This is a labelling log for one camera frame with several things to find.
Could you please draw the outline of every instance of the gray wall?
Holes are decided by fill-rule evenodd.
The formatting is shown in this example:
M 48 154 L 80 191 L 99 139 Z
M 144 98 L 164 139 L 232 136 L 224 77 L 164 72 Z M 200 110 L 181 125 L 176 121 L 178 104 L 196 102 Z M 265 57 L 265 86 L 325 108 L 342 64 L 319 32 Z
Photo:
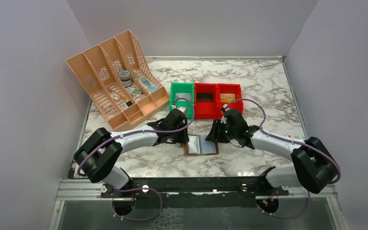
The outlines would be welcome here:
M 317 0 L 68 0 L 90 44 L 130 29 L 146 56 L 286 55 Z
M 65 0 L 0 1 L 0 230 L 48 227 L 88 102 L 64 60 L 87 48 Z
M 286 64 L 308 133 L 320 137 L 341 166 L 337 189 L 348 226 L 365 229 L 368 0 L 318 0 Z

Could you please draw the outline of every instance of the marble table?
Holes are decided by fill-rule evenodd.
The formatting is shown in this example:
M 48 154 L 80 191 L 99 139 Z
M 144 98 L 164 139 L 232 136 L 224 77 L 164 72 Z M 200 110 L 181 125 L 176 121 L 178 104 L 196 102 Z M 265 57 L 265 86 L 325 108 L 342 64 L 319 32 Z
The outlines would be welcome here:
M 167 91 L 171 82 L 240 84 L 243 98 L 253 99 L 265 109 L 266 130 L 304 138 L 296 104 L 279 60 L 155 60 L 149 61 L 149 67 Z M 168 112 L 166 107 L 138 127 L 165 117 Z M 259 108 L 248 102 L 244 102 L 243 116 L 249 125 L 259 125 L 263 118 Z M 188 133 L 208 134 L 211 126 L 212 120 L 196 120 Z M 96 106 L 91 104 L 83 142 L 99 127 L 111 130 Z M 179 144 L 143 147 L 122 154 L 116 166 L 122 167 L 131 177 L 214 177 L 253 176 L 269 166 L 291 165 L 288 160 L 266 151 L 230 144 L 218 147 L 219 155 L 210 156 L 184 156 Z

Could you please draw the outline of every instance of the metal frame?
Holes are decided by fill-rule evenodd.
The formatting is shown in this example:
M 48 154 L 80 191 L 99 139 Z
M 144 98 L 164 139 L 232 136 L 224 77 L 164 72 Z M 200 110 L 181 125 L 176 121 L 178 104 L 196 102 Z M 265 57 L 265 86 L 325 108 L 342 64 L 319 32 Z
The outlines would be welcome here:
M 283 56 L 276 57 L 146 57 L 147 61 L 156 61 L 156 60 L 280 60 L 283 65 L 283 69 L 291 89 L 291 93 L 296 103 L 297 112 L 300 117 L 302 129 L 307 138 L 307 126 L 305 123 L 305 119 L 302 113 L 302 110 L 299 106 L 297 97 L 294 93 L 293 87 L 291 85 L 291 81 L 288 76 L 288 72 L 286 69 L 285 61 Z M 91 100 L 89 100 L 87 105 L 87 110 L 85 114 L 85 120 L 82 124 L 79 140 L 77 142 L 77 149 L 81 145 L 81 141 L 83 138 L 85 126 L 88 120 L 88 113 L 91 108 Z M 71 169 L 75 169 L 76 163 L 73 162 Z M 49 230 L 57 230 L 60 224 L 62 211 L 64 209 L 65 201 L 88 201 L 88 200 L 113 200 L 113 201 L 124 201 L 130 200 L 131 198 L 102 198 L 101 197 L 101 187 L 102 183 L 92 184 L 88 179 L 61 179 L 57 191 L 56 201 L 54 203 L 52 217 L 49 223 Z M 288 190 L 289 195 L 287 196 L 274 196 L 274 198 L 280 199 L 293 199 L 293 198 L 303 198 L 307 197 L 307 191 L 303 187 L 290 187 L 284 188 Z M 311 194 L 311 197 L 326 197 L 328 201 L 328 205 L 330 208 L 330 213 L 333 217 L 334 224 L 337 229 L 346 230 L 347 226 L 345 223 L 345 219 L 343 214 L 339 208 L 339 204 L 337 202 L 337 191 L 335 186 L 329 185 L 325 187 L 321 193 L 319 194 Z M 266 199 L 267 196 L 256 196 L 256 199 Z

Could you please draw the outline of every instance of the purple cable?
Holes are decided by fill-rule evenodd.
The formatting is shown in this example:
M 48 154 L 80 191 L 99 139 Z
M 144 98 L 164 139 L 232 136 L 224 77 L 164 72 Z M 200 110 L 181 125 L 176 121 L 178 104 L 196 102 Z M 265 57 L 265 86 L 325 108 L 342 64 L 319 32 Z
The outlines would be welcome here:
M 127 190 L 120 190 L 120 189 L 116 189 L 115 187 L 113 187 L 113 189 L 115 190 L 115 191 L 117 191 L 117 192 L 120 192 L 120 193 L 128 193 L 128 192 L 133 192 L 133 191 L 137 191 L 137 190 L 142 190 L 143 188 L 132 188 L 132 189 L 127 189 Z M 115 211 L 115 209 L 114 209 L 114 206 L 112 206 L 112 211 L 114 212 L 114 217 L 116 216 L 116 217 L 119 217 L 119 218 L 121 218 L 121 219 L 128 219 L 128 220 L 133 220 L 133 221 L 148 221 L 148 220 L 151 220 L 151 219 L 153 219 L 153 218 L 155 218 L 155 217 L 157 217 L 158 215 L 160 215 L 160 213 L 161 213 L 161 210 L 163 209 L 163 199 L 162 199 L 162 197 L 161 197 L 161 195 L 160 195 L 160 193 L 159 192 L 157 192 L 155 189 L 153 189 L 153 188 L 146 188 L 146 189 L 148 189 L 148 190 L 150 190 L 150 191 L 153 191 L 153 192 L 155 192 L 156 194 L 157 194 L 157 196 L 159 197 L 159 200 L 160 200 L 160 208 L 159 208 L 159 210 L 157 210 L 157 212 L 156 212 L 156 214 L 154 214 L 153 216 L 151 216 L 151 217 L 147 217 L 147 218 L 143 218 L 143 219 L 137 219 L 137 218 L 131 218 L 131 217 L 125 217 L 125 216 L 120 216 L 120 215 L 118 215 L 117 213 L 116 213 L 116 211 Z
M 175 133 L 175 132 L 180 132 L 181 130 L 184 130 L 186 129 L 187 127 L 190 126 L 190 124 L 193 122 L 194 120 L 194 115 L 195 115 L 195 111 L 194 111 L 194 106 L 193 104 L 186 98 L 177 98 L 175 99 L 175 101 L 173 102 L 173 104 L 175 105 L 175 103 L 178 101 L 178 100 L 185 100 L 187 101 L 190 106 L 191 106 L 191 109 L 193 110 L 193 116 L 192 118 L 190 119 L 190 121 L 187 123 L 186 126 L 182 127 L 182 128 L 179 128 L 179 129 L 176 129 L 176 130 L 170 130 L 170 131 L 164 131 L 164 130 L 135 130 L 135 131 L 132 131 L 132 132 L 129 132 L 129 133 L 125 133 L 123 134 L 124 137 L 126 136 L 129 136 L 129 135 L 133 135 L 133 134 L 136 134 L 136 133 Z M 102 142 L 100 145 L 98 145 L 92 152 L 90 152 L 88 154 L 88 156 L 81 162 L 81 164 L 78 166 L 78 169 L 77 169 L 77 174 L 80 175 L 80 176 L 86 176 L 85 174 L 81 173 L 81 168 L 84 166 L 84 164 L 87 162 L 87 160 L 94 155 L 94 153 L 96 153 L 100 148 L 102 148 L 103 146 L 105 146 L 106 144 L 108 144 L 109 142 L 115 140 L 115 139 L 118 139 L 120 138 L 120 135 L 118 136 L 115 136 L 115 137 L 112 137 L 112 138 L 109 138 L 108 140 Z
M 259 107 L 259 109 L 263 112 L 263 121 L 260 123 L 259 125 L 259 128 L 260 128 L 260 131 L 270 137 L 273 137 L 273 138 L 276 138 L 278 140 L 281 140 L 281 141 L 285 141 L 287 143 L 293 143 L 292 140 L 289 140 L 289 139 L 286 139 L 286 138 L 282 138 L 282 137 L 278 137 L 276 135 L 273 135 L 271 133 L 268 133 L 266 131 L 263 130 L 263 123 L 266 121 L 266 112 L 265 110 L 263 109 L 263 107 L 261 105 L 259 105 L 257 102 L 251 100 L 251 99 L 245 99 L 245 98 L 240 98 L 240 99 L 236 99 L 235 101 L 232 101 L 232 102 L 229 102 L 227 105 L 229 106 L 230 104 L 234 103 L 234 102 L 237 102 L 237 101 L 248 101 L 248 102 L 251 102 L 255 105 L 257 105 L 257 107 Z M 320 151 L 319 149 L 317 148 L 314 148 L 304 142 L 300 142 L 300 141 L 294 141 L 294 143 L 296 144 L 299 144 L 299 145 L 302 145 L 302 146 L 305 146 L 311 150 L 314 150 L 315 152 L 317 152 L 318 154 L 320 154 L 321 156 L 323 156 L 325 159 L 327 159 L 331 164 L 334 165 L 334 167 L 336 168 L 336 171 L 338 173 L 338 176 L 336 177 L 335 180 L 331 181 L 329 184 L 334 184 L 336 182 L 338 182 L 340 179 L 341 179 L 341 168 L 339 168 L 339 165 L 331 158 L 329 157 L 328 155 L 326 155 L 325 153 L 323 153 L 322 151 Z
M 271 213 L 265 212 L 263 211 L 263 209 L 260 206 L 257 206 L 260 210 L 262 210 L 262 212 L 268 216 L 274 217 L 274 218 L 279 218 L 279 219 L 293 219 L 293 218 L 297 218 L 299 216 L 302 216 L 303 214 L 305 214 L 308 210 L 308 207 L 311 204 L 311 196 L 310 196 L 310 192 L 308 192 L 308 201 L 307 204 L 305 205 L 305 208 L 298 214 L 295 214 L 293 216 L 288 216 L 288 217 L 284 217 L 284 216 L 277 216 L 277 215 L 273 215 Z

